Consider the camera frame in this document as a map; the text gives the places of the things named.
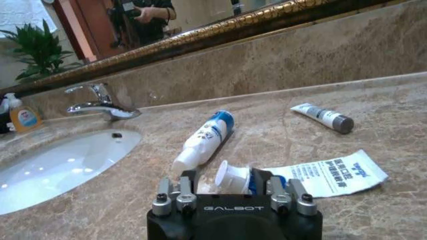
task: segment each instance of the marble backsplash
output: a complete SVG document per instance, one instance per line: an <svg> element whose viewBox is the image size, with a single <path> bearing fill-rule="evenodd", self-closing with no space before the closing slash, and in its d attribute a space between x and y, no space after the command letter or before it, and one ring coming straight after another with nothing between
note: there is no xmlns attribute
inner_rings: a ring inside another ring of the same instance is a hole
<svg viewBox="0 0 427 240"><path fill-rule="evenodd" d="M427 70L427 1L413 0L322 24L98 78L137 108ZM23 98L45 119L94 101L59 88Z"/></svg>

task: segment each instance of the faucet handle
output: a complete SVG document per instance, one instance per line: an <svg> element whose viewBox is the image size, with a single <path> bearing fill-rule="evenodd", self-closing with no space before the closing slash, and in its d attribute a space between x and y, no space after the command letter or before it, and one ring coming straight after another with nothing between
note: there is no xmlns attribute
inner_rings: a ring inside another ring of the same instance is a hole
<svg viewBox="0 0 427 240"><path fill-rule="evenodd" d="M97 95L98 100L101 102L111 104L114 101L113 101L111 94L106 88L107 86L109 86L107 83L87 83L87 84L82 84L82 85L73 86L73 87L67 88L65 92L67 94L70 94L79 89L87 88Z"/></svg>

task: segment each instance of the chrome faucet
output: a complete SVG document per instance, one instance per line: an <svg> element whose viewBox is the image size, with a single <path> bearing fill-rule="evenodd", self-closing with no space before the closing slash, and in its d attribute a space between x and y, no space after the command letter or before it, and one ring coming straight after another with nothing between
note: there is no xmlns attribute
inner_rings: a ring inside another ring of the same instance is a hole
<svg viewBox="0 0 427 240"><path fill-rule="evenodd" d="M142 112L138 109L126 108L118 101L117 97L110 94L107 83L90 83L74 86L66 90L70 94L79 89L90 89L98 97L98 101L79 103L67 108L69 113L82 111L102 111L105 112L106 120L115 121L138 117Z"/></svg>

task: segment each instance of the white sink basin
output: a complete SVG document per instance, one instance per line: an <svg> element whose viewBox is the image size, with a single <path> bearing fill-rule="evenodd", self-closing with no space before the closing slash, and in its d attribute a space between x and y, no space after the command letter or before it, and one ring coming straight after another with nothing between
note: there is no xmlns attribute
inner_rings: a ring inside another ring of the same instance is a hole
<svg viewBox="0 0 427 240"><path fill-rule="evenodd" d="M134 149L138 132L103 130L66 138L0 168L0 215L66 193L106 171Z"/></svg>

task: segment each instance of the hand soap dispenser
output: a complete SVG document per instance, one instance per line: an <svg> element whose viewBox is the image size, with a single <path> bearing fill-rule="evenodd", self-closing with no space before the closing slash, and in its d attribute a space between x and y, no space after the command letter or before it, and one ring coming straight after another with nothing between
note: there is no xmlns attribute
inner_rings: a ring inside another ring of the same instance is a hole
<svg viewBox="0 0 427 240"><path fill-rule="evenodd" d="M29 106L23 106L23 101L15 97L15 93L7 93L4 96L8 99L10 116L17 131L22 133L41 126L42 119L38 113Z"/></svg>

